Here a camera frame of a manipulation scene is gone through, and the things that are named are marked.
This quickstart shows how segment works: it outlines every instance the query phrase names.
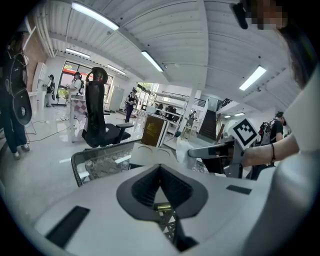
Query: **black rectangular slot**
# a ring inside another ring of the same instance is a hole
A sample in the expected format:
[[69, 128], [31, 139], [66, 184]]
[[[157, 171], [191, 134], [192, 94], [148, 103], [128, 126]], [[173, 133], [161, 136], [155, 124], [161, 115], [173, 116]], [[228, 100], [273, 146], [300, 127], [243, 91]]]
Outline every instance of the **black rectangular slot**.
[[55, 245], [64, 248], [73, 234], [81, 225], [89, 209], [76, 206], [46, 235], [46, 238]]
[[249, 195], [251, 190], [252, 190], [250, 188], [241, 187], [241, 186], [235, 186], [235, 185], [229, 185], [226, 189], [234, 191], [234, 192], [238, 192], [238, 193], [241, 193], [241, 194], [245, 194], [245, 195]]

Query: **glossy white floor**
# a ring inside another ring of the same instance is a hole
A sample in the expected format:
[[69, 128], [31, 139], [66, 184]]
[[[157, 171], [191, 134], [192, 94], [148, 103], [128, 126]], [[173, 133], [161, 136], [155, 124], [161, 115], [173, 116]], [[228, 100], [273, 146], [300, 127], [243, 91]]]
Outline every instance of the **glossy white floor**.
[[[66, 107], [59, 106], [38, 113], [32, 120], [36, 134], [30, 134], [35, 132], [31, 125], [26, 126], [30, 152], [22, 153], [21, 159], [16, 161], [7, 149], [1, 162], [0, 179], [5, 187], [5, 200], [31, 224], [52, 203], [78, 188], [70, 158], [89, 146], [82, 138], [71, 142], [69, 121], [57, 122], [65, 111]], [[125, 116], [114, 113], [105, 118], [107, 123], [116, 125], [124, 123]], [[131, 134], [128, 140], [141, 138], [143, 120], [131, 118], [130, 122], [134, 127], [126, 129]]]

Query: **column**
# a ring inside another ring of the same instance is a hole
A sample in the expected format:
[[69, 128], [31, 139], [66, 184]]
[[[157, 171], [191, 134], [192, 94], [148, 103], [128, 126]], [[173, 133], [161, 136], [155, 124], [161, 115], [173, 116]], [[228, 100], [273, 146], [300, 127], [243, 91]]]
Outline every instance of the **column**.
[[190, 110], [191, 110], [192, 105], [193, 105], [193, 103], [195, 101], [195, 96], [196, 96], [197, 90], [198, 90], [197, 87], [192, 88], [192, 91], [191, 91], [191, 94], [190, 94], [190, 98], [189, 98], [188, 104], [186, 105], [185, 112], [183, 114], [183, 119], [182, 119], [181, 125], [179, 127], [179, 132], [182, 132], [184, 130], [185, 126], [186, 126], [186, 123], [187, 123], [188, 118], [189, 118]]

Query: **chair armrest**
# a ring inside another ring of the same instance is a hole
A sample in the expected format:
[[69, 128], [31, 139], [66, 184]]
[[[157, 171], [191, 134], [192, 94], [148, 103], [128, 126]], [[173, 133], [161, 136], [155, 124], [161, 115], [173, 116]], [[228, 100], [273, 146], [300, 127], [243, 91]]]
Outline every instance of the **chair armrest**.
[[119, 128], [119, 129], [127, 129], [127, 128], [130, 128], [130, 127], [133, 127], [134, 125], [132, 123], [121, 123], [121, 124], [117, 124], [115, 127]]

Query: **ceiling light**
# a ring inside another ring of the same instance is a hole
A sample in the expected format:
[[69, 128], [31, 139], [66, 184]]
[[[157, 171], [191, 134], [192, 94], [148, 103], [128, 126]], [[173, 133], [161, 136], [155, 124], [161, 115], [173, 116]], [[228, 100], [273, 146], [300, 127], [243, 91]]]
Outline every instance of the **ceiling light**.
[[80, 51], [77, 51], [77, 50], [72, 50], [72, 49], [69, 49], [69, 48], [66, 48], [65, 49], [67, 52], [70, 52], [70, 53], [73, 53], [73, 54], [76, 54], [76, 55], [81, 55], [81, 56], [83, 56], [83, 57], [86, 57], [86, 58], [90, 58], [90, 55], [88, 55], [88, 54], [85, 54], [85, 53], [82, 53], [82, 52], [80, 52]]
[[125, 75], [126, 73], [125, 72], [123, 72], [123, 71], [121, 71], [120, 69], [117, 69], [116, 67], [114, 67], [114, 66], [111, 66], [111, 65], [106, 65], [108, 68], [110, 68], [110, 69], [113, 69], [113, 70], [115, 70], [115, 71], [118, 71], [120, 74], [123, 74], [123, 75]]
[[114, 22], [112, 22], [108, 18], [102, 16], [101, 14], [99, 14], [99, 13], [89, 9], [88, 7], [85, 7], [77, 2], [73, 2], [71, 4], [71, 8], [80, 12], [80, 13], [88, 15], [91, 18], [94, 18], [95, 20], [103, 23], [104, 25], [108, 26], [112, 30], [117, 30], [119, 28], [119, 26], [117, 24], [115, 24]]
[[155, 68], [156, 68], [158, 71], [160, 71], [160, 72], [163, 72], [163, 71], [164, 71], [164, 70], [158, 65], [158, 63], [156, 63], [156, 61], [150, 56], [150, 54], [149, 54], [146, 50], [143, 50], [141, 53], [142, 53], [142, 55], [143, 55], [144, 57], [146, 57], [146, 59], [147, 59], [148, 61], [151, 62], [152, 65], [155, 66]]
[[251, 86], [255, 81], [259, 79], [267, 70], [262, 66], [258, 66], [258, 68], [253, 72], [253, 74], [239, 87], [240, 90], [244, 91], [249, 86]]

